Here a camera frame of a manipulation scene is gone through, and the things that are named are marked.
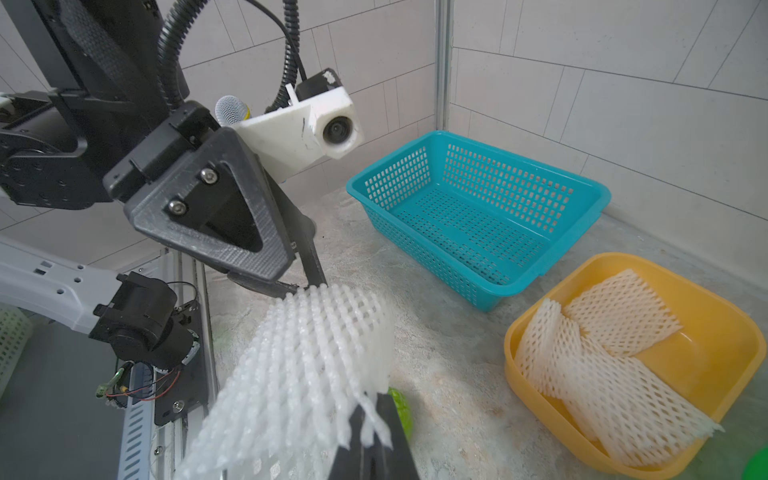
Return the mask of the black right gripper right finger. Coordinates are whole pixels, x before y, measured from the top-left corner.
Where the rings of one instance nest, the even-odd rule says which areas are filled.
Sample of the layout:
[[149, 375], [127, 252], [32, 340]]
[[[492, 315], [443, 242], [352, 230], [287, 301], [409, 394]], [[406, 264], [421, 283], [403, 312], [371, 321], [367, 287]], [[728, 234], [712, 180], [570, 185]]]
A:
[[373, 478], [378, 480], [418, 480], [419, 474], [408, 445], [394, 399], [379, 394], [377, 413], [390, 429], [391, 445], [376, 439], [373, 447]]

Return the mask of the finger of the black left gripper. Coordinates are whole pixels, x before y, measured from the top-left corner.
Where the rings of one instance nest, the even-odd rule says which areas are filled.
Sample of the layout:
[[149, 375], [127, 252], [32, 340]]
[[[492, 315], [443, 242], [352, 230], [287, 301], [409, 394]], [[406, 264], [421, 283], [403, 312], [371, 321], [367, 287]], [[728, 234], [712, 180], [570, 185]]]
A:
[[290, 240], [291, 256], [288, 266], [291, 266], [295, 258], [299, 257], [308, 285], [301, 287], [282, 282], [280, 279], [267, 281], [234, 271], [230, 271], [227, 278], [247, 290], [271, 298], [283, 299], [288, 294], [296, 294], [298, 291], [306, 290], [311, 286], [319, 287], [326, 284], [327, 280], [314, 243], [317, 232], [316, 224], [299, 210], [270, 175], [267, 175], [267, 178]]

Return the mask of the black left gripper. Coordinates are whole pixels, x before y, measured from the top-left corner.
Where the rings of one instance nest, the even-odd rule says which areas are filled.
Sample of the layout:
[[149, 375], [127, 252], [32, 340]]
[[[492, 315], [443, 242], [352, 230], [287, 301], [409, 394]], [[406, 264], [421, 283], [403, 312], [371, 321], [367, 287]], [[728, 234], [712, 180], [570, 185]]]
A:
[[[1, 110], [4, 197], [82, 210], [112, 200], [111, 171], [140, 184], [160, 176], [124, 205], [137, 231], [225, 273], [265, 282], [285, 273], [290, 241], [257, 155], [234, 130], [213, 133], [217, 122], [188, 98], [179, 57], [202, 2], [168, 13], [153, 1], [4, 7], [49, 84], [10, 95]], [[174, 163], [163, 139], [202, 146]]]

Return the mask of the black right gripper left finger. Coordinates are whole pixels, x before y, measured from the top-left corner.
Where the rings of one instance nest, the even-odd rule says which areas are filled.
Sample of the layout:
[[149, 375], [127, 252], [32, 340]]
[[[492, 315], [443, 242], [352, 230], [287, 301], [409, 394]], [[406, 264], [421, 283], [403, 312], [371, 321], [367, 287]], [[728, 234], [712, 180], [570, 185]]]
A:
[[365, 412], [358, 406], [350, 417], [352, 436], [348, 447], [340, 446], [335, 454], [328, 480], [371, 480], [375, 478], [375, 459], [361, 442]]

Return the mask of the green custard apple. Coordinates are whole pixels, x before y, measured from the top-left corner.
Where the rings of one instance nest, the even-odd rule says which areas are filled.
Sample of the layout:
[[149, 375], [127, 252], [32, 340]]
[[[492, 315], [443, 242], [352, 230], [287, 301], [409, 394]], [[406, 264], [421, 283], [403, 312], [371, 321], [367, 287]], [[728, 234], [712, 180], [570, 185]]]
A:
[[390, 387], [388, 389], [388, 394], [392, 397], [395, 407], [397, 409], [398, 418], [401, 422], [404, 434], [406, 436], [406, 439], [408, 442], [411, 441], [412, 433], [413, 433], [413, 415], [410, 408], [410, 404], [407, 400], [407, 397], [405, 394], [394, 388]]

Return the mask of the pile of foam nets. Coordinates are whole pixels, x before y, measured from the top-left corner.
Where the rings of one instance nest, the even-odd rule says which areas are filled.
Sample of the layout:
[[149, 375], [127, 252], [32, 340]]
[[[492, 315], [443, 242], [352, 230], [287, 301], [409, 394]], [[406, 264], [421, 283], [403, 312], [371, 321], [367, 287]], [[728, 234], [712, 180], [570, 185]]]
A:
[[562, 401], [611, 458], [656, 466], [721, 428], [637, 357], [681, 328], [656, 292], [626, 269], [567, 305], [544, 300], [514, 364], [538, 393]]

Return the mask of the teal plastic basket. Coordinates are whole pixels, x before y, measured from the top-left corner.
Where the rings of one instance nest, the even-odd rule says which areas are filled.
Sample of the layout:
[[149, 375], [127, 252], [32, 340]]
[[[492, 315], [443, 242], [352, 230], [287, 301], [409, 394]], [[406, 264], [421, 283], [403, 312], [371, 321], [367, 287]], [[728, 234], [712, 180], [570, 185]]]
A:
[[446, 131], [346, 184], [372, 225], [489, 312], [546, 274], [611, 201], [604, 185]]

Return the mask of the left circuit board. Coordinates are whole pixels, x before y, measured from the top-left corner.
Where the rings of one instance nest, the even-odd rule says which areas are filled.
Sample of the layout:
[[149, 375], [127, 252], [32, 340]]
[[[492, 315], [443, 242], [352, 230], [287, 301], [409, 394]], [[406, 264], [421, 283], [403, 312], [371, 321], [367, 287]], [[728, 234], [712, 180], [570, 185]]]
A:
[[178, 367], [163, 373], [143, 362], [126, 361], [116, 368], [110, 380], [96, 388], [95, 397], [117, 404], [129, 399], [152, 401], [165, 394], [179, 374]]

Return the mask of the white perforated bin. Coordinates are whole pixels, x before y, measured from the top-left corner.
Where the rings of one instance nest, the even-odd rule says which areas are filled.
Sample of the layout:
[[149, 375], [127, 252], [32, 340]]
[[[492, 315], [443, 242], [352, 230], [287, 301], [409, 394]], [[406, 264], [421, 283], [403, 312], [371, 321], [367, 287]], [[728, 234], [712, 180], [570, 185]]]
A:
[[3, 396], [32, 332], [32, 322], [20, 309], [6, 304], [1, 305], [0, 396]]

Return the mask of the yellow plastic tub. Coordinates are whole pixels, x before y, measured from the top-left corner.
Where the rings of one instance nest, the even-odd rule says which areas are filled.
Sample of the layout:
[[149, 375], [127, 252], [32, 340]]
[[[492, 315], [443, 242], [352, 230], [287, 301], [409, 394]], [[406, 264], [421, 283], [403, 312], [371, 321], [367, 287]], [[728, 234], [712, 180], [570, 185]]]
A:
[[[681, 332], [641, 352], [640, 360], [713, 420], [722, 420], [757, 373], [767, 349], [758, 325], [733, 303], [649, 260], [618, 252], [589, 258], [547, 296], [567, 303], [626, 269], [638, 273], [682, 324]], [[611, 459], [600, 443], [587, 440], [560, 400], [541, 395], [523, 377], [514, 356], [536, 311], [530, 307], [505, 336], [505, 376], [515, 395], [576, 458], [595, 470], [633, 479], [671, 479], [682, 473], [702, 441], [657, 468], [624, 466]]]

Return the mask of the green plastic basket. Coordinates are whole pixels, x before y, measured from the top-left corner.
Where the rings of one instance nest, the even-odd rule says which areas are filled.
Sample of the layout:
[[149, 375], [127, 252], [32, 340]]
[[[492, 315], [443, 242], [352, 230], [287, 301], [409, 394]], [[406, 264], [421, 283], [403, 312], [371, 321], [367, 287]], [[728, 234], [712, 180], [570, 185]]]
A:
[[742, 480], [768, 480], [768, 446], [761, 448], [747, 462]]

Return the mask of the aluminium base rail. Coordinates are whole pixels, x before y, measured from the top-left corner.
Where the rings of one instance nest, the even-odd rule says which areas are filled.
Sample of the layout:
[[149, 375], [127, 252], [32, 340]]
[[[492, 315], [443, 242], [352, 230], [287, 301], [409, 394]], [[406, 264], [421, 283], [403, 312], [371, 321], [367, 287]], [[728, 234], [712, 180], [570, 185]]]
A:
[[218, 393], [205, 268], [165, 248], [128, 269], [169, 284], [176, 316], [193, 332], [197, 351], [174, 370], [133, 368], [130, 386], [145, 391], [126, 401], [116, 477], [173, 479]]

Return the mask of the aluminium corner post left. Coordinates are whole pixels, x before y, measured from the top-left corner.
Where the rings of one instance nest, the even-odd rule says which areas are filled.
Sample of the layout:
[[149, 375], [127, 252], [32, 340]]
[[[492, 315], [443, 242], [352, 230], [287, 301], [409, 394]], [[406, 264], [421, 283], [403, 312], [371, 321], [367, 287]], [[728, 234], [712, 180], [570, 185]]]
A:
[[450, 69], [453, 37], [453, 0], [436, 0], [435, 6], [435, 129], [448, 124]]

